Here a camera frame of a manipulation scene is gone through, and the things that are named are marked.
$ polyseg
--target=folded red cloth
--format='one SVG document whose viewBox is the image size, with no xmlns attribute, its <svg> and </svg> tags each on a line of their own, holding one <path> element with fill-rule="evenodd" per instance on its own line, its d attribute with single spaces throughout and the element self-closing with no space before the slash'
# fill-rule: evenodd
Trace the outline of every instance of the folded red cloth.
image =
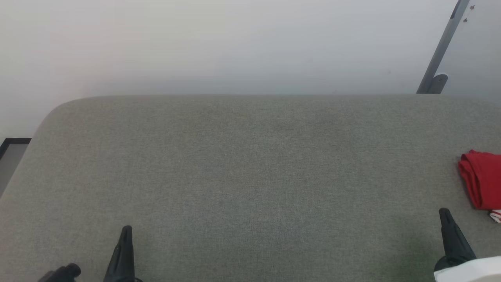
<svg viewBox="0 0 501 282">
<path fill-rule="evenodd" d="M 501 155 L 471 150 L 461 156 L 459 170 L 477 209 L 501 209 Z"/>
</svg>

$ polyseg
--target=white plastic part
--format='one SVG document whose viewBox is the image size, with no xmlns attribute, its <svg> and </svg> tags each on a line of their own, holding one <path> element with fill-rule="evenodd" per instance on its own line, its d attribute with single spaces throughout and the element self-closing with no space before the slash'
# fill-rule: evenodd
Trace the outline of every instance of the white plastic part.
<svg viewBox="0 0 501 282">
<path fill-rule="evenodd" d="M 436 282 L 500 282 L 501 256 L 470 260 L 434 272 Z"/>
</svg>

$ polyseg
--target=red cloth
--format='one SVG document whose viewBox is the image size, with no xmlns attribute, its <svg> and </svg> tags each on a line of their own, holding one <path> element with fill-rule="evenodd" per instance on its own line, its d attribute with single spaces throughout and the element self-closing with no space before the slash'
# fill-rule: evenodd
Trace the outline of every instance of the red cloth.
<svg viewBox="0 0 501 282">
<path fill-rule="evenodd" d="M 477 209 L 501 209 L 501 155 L 471 150 L 461 156 L 459 170 Z"/>
</svg>

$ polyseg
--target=white wall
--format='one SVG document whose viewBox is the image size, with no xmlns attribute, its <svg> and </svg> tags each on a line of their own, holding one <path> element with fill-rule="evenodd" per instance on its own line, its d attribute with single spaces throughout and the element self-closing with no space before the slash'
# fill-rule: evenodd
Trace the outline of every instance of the white wall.
<svg viewBox="0 0 501 282">
<path fill-rule="evenodd" d="M 456 0 L 0 0 L 0 131 L 166 93 L 415 93 Z"/>
<path fill-rule="evenodd" d="M 438 67 L 437 73 L 448 75 L 442 94 L 501 104 L 501 1 L 470 0 L 472 5 Z"/>
</svg>

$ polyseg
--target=gray floor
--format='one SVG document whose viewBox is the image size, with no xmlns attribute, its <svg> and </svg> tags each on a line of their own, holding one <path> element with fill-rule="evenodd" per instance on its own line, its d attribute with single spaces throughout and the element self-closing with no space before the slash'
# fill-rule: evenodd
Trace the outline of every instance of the gray floor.
<svg viewBox="0 0 501 282">
<path fill-rule="evenodd" d="M 18 167 L 28 145 L 10 144 L 4 156 L 0 159 L 0 197 L 9 183 L 12 174 Z"/>
</svg>

